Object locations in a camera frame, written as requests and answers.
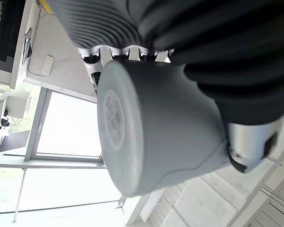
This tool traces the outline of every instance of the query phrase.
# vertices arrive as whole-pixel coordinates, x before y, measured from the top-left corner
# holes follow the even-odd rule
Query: gray cylindrical object
[[[154,191],[228,163],[215,102],[161,62],[112,61],[98,87],[104,162],[125,196]]]

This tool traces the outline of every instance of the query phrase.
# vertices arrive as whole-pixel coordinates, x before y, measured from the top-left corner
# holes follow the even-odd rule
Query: power outlet
[[[47,55],[42,69],[42,75],[49,76],[52,66],[53,66],[53,57]]]

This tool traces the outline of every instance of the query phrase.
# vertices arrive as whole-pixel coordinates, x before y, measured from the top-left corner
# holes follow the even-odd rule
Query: black monitor
[[[0,70],[12,71],[24,5],[25,0],[0,0]]]

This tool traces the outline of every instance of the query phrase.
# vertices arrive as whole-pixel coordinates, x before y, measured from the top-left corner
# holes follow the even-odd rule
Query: circular label
[[[119,95],[112,89],[104,95],[105,131],[111,147],[119,151],[125,140],[125,115]]]

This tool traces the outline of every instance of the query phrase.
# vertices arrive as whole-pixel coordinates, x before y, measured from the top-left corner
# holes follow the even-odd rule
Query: white wall
[[[51,73],[39,76],[47,55],[54,57]],[[26,81],[82,98],[95,97],[82,59],[56,16],[41,13]]]

